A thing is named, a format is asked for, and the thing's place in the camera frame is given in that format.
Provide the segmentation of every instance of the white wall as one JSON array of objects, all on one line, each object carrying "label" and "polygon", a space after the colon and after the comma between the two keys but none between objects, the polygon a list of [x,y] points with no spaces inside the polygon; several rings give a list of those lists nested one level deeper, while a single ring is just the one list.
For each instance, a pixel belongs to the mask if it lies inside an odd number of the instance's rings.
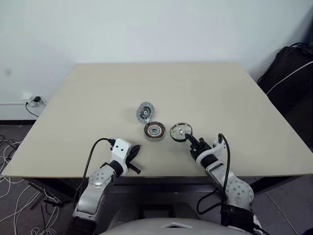
[{"label": "white wall", "polygon": [[312,0],[0,0],[0,103],[49,99],[76,62],[231,61],[257,79],[312,14]]}]

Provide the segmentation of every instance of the table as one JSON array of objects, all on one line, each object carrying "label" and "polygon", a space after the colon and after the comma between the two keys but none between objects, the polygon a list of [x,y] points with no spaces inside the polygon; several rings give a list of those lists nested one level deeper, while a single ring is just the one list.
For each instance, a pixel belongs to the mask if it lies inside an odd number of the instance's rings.
[{"label": "table", "polygon": [[[166,127],[160,142],[143,136],[141,102],[155,107]],[[230,144],[237,176],[313,173],[313,154],[252,78],[234,63],[78,64],[64,79],[3,175],[82,177],[93,143],[102,137],[140,144],[133,163],[141,177],[204,176],[170,127],[187,122],[209,144],[218,133]],[[110,146],[96,147],[87,175],[108,161]],[[134,172],[127,176],[136,177]]]}]

